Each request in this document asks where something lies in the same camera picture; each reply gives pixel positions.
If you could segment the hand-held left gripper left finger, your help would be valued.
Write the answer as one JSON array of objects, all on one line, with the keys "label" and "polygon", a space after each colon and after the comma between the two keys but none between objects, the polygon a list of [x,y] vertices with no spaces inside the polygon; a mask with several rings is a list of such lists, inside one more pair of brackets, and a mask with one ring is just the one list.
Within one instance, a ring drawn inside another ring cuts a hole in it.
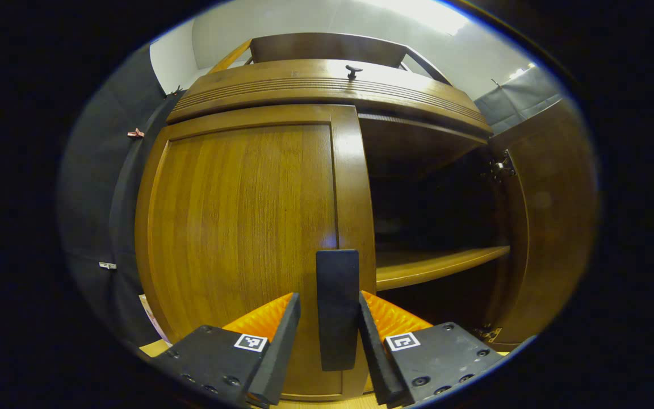
[{"label": "hand-held left gripper left finger", "polygon": [[200,326],[151,363],[185,389],[224,406],[276,406],[300,316],[299,293],[288,293],[225,328]]}]

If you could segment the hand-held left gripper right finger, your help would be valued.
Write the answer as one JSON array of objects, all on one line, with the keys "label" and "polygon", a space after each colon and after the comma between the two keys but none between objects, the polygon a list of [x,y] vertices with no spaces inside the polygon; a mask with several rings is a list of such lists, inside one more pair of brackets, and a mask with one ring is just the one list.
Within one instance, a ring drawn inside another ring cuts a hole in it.
[{"label": "hand-held left gripper right finger", "polygon": [[358,328],[380,406],[408,407],[453,393],[503,355],[456,323],[431,325],[362,291]]}]

